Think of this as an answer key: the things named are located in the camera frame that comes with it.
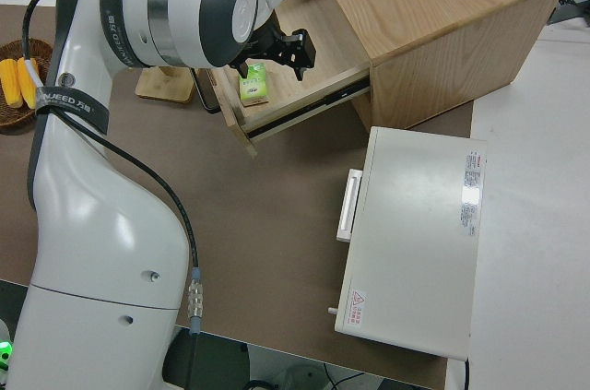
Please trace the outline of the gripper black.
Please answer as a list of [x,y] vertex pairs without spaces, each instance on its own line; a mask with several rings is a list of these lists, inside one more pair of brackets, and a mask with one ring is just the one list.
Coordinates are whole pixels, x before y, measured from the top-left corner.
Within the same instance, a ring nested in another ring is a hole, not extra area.
[[[278,61],[290,67],[298,81],[306,70],[314,68],[316,49],[308,30],[294,30],[290,35],[278,25],[266,23],[255,30],[251,38],[251,57]],[[240,61],[237,70],[241,78],[248,77],[248,65]]]

